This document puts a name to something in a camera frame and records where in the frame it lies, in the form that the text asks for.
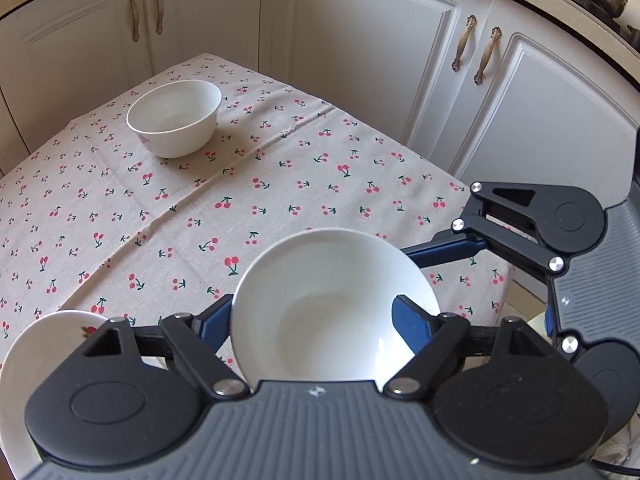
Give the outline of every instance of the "bowl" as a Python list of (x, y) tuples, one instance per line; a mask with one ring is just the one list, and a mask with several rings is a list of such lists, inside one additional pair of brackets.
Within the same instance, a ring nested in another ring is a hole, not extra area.
[[(23, 478), (42, 462), (24, 425), (31, 394), (107, 319), (81, 310), (59, 310), (31, 323), (9, 348), (0, 374), (0, 445), (12, 473)], [(164, 368), (155, 357), (146, 364)]]
[(173, 81), (144, 94), (129, 108), (127, 125), (151, 153), (189, 155), (216, 131), (220, 89), (208, 81)]
[(414, 356), (393, 327), (405, 294), (439, 313), (431, 285), (393, 245), (329, 228), (284, 238), (248, 267), (234, 295), (231, 345), (245, 380), (375, 380)]

